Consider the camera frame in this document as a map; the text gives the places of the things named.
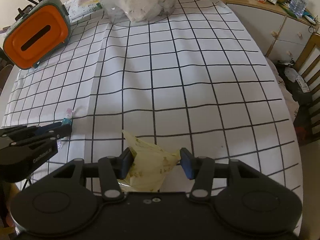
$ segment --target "yellow plastic bag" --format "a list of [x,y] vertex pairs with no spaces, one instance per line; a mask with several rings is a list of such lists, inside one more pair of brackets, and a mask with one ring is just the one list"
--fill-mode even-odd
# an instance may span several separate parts
[[180,160],[180,151],[169,153],[159,146],[122,131],[134,158],[124,180],[118,180],[123,191],[157,192],[165,176]]

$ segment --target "white tablecloth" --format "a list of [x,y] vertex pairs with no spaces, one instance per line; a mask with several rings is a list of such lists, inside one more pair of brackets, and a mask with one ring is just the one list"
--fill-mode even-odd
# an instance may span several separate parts
[[[300,152],[281,91],[220,0],[176,0],[173,15],[144,26],[112,25],[103,10],[75,21],[66,47],[19,72],[3,126],[46,125],[67,108],[75,110],[71,138],[33,180],[74,158],[119,156],[124,129],[167,151],[237,158],[302,199]],[[100,191],[97,180],[88,183]],[[192,184],[176,166],[161,190],[188,192]],[[212,194],[225,185],[215,179]]]

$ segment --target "cabinet drawer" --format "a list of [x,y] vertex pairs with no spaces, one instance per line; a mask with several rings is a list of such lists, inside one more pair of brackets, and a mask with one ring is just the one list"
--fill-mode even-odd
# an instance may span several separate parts
[[296,61],[303,49],[304,45],[301,44],[276,41],[268,58],[272,61],[291,60],[293,58]]
[[311,33],[308,31],[309,27],[302,22],[287,18],[278,36],[278,40],[306,45],[311,36]]
[[228,4],[228,6],[265,55],[274,40],[272,32],[276,34],[279,32],[284,16],[245,5]]

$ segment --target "chair backrest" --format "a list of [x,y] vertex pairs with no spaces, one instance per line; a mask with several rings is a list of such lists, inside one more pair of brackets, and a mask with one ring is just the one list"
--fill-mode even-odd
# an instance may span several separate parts
[[0,71],[0,89],[1,90],[4,88],[4,85],[10,75],[12,68],[13,68],[12,65],[7,65]]
[[301,52],[295,70],[306,81],[311,94],[309,108],[311,127],[314,137],[320,136],[320,34],[313,33]]

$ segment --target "silver screw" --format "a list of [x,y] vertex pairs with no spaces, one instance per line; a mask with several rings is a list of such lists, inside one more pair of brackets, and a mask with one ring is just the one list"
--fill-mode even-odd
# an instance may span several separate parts
[[192,195],[195,197],[206,197],[208,192],[204,189],[196,189],[192,192]]
[[144,199],[143,202],[145,204],[151,204],[152,203],[151,199]]
[[160,199],[160,198],[158,198],[158,197],[155,197],[155,198],[153,198],[153,199],[152,199],[152,201],[153,201],[153,202],[160,202],[160,201],[161,201],[161,199]]
[[104,195],[108,198],[116,198],[120,196],[120,192],[115,189],[108,189],[104,192]]

